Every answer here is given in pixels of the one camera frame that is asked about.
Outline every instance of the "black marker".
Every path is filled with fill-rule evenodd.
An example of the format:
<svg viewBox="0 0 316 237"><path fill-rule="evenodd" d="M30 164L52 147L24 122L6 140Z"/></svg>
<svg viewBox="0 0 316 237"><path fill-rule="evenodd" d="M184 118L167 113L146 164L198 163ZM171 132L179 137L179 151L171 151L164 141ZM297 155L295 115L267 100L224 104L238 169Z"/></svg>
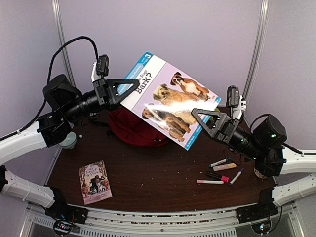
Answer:
<svg viewBox="0 0 316 237"><path fill-rule="evenodd" d="M222 181L224 181L226 183L229 182L229 177L224 176L224 175L216 174L216 173L213 173L213 172L210 172L210 171L207 171L206 175L209 176L209 177L212 177L212 178L214 178L216 180L222 180Z"/></svg>

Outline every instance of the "children's book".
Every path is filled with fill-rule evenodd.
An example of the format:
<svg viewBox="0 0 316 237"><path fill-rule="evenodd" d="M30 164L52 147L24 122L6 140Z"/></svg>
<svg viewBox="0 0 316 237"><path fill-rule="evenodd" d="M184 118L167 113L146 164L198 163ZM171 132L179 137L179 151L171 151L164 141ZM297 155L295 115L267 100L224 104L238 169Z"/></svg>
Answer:
<svg viewBox="0 0 316 237"><path fill-rule="evenodd" d="M125 79L137 79L140 85L121 104L186 150L202 130L192 109L214 111L221 101L209 88L149 52ZM118 93L129 87L120 85ZM204 122L210 118L200 117Z"/></svg>
<svg viewBox="0 0 316 237"><path fill-rule="evenodd" d="M84 205L112 197L103 160L79 169Z"/></svg>

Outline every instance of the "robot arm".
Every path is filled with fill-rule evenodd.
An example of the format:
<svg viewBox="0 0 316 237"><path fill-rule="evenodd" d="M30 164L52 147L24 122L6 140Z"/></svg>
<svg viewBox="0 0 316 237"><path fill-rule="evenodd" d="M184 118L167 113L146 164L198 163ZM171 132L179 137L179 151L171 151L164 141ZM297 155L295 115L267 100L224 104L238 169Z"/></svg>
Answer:
<svg viewBox="0 0 316 237"><path fill-rule="evenodd" d="M295 172L316 172L316 150L298 150L285 144L286 130L276 117L265 115L267 118L250 133L239 127L244 105L238 88L231 86L226 103L230 108L229 115L200 109L193 109L192 115L209 138L229 146L232 151L240 153L248 160L254 160L254 171L259 178ZM214 119L205 124L199 114L210 115ZM239 222L275 215L278 213L277 207L315 192L316 173L285 186L262 190L257 204L237 209Z"/></svg>
<svg viewBox="0 0 316 237"><path fill-rule="evenodd" d="M82 93L71 86L65 75L52 79L43 93L52 112L40 116L36 122L22 132L0 141L0 193L21 198L46 208L46 214L64 219L74 214L76 223L85 223L85 208L68 206L62 192L53 187L44 187L22 179L8 171L3 164L33 150L51 147L62 142L71 132L70 123L76 123L100 110L112 110L135 88L138 80L108 79L108 57L102 55L94 64L92 83L94 90ZM117 88L130 84L130 88L119 95Z"/></svg>

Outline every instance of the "red bag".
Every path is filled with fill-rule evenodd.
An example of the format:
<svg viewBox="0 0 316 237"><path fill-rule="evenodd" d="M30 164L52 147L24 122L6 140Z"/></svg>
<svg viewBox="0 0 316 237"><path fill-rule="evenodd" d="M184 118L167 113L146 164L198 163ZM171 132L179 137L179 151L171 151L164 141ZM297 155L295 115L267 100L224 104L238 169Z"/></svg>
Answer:
<svg viewBox="0 0 316 237"><path fill-rule="evenodd" d="M169 142L169 138L125 107L109 112L109 127L119 139L133 146L160 147Z"/></svg>

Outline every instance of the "metal track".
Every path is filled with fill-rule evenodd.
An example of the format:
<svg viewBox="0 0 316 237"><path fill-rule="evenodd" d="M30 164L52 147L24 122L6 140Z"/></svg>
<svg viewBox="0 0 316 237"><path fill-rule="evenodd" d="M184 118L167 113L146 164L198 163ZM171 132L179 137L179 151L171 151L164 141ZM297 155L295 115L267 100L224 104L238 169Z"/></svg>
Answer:
<svg viewBox="0 0 316 237"><path fill-rule="evenodd" d="M55 18L55 23L56 23L56 27L57 27L57 31L58 31L59 42L60 42L60 46L62 46L66 41L65 41L65 35L64 35L64 28L63 28L63 24L62 24L62 20L61 20L59 0L52 0L52 6L53 6L53 14L54 14L54 18ZM73 72L72 72L71 66L70 66L68 52L67 52L66 48L63 49L62 55L63 55L63 62L64 62L64 66L65 66L65 70L66 70L66 74L68 76L68 79L69 79L71 85L76 86Z"/></svg>
<svg viewBox="0 0 316 237"><path fill-rule="evenodd" d="M188 212L122 212L88 208L86 224L73 229L71 234L81 237L236 237L239 224L234 208ZM293 231L302 237L295 204L283 207ZM45 216L44 210L29 204L20 237L31 237L33 224L52 228L54 220Z"/></svg>
<svg viewBox="0 0 316 237"><path fill-rule="evenodd" d="M256 72L258 70L258 59L259 59L260 52L263 48L263 41L264 41L265 32L266 32L266 28L268 24L269 6L270 6L270 0L262 0L255 47L253 50L253 55L252 55L252 59L250 63L246 85L242 94L247 102L249 102Z"/></svg>

